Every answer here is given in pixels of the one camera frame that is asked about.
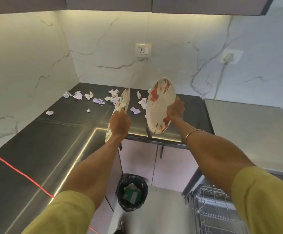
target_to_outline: wire rack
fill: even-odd
[[[202,186],[195,195],[196,216],[203,234],[248,234],[231,198],[222,190]]]

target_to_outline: yellow shirt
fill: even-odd
[[[263,169],[248,167],[236,175],[231,192],[251,234],[283,234],[283,181]],[[22,234],[85,234],[94,212],[89,197],[64,191]]]
[[[59,193],[22,234],[85,234],[95,205],[86,195],[75,191]]]
[[[283,234],[283,181],[258,167],[242,169],[231,187],[251,234]]]

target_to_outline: dish rack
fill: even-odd
[[[202,186],[187,196],[195,219],[196,233],[250,234],[233,202],[221,189]]]

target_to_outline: plate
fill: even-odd
[[[175,101],[173,84],[168,78],[160,78],[152,87],[146,107],[147,124],[152,133],[163,133],[171,123],[167,116],[167,106]]]
[[[128,110],[128,104],[130,103],[130,98],[131,98],[130,88],[126,88],[121,94],[121,98],[119,102],[116,104],[112,114],[114,114],[115,111],[119,112],[123,107],[125,107],[124,112],[126,113],[126,111]],[[111,135],[112,133],[110,130],[110,123],[109,123],[107,127],[105,142],[107,142],[110,139]]]

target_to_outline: marble backsplash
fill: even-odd
[[[266,16],[60,11],[80,82],[149,89],[160,77],[177,93],[283,109],[283,2]],[[135,44],[152,44],[136,58]],[[219,62],[243,50],[238,64]]]
[[[77,83],[55,12],[0,15],[0,147]]]

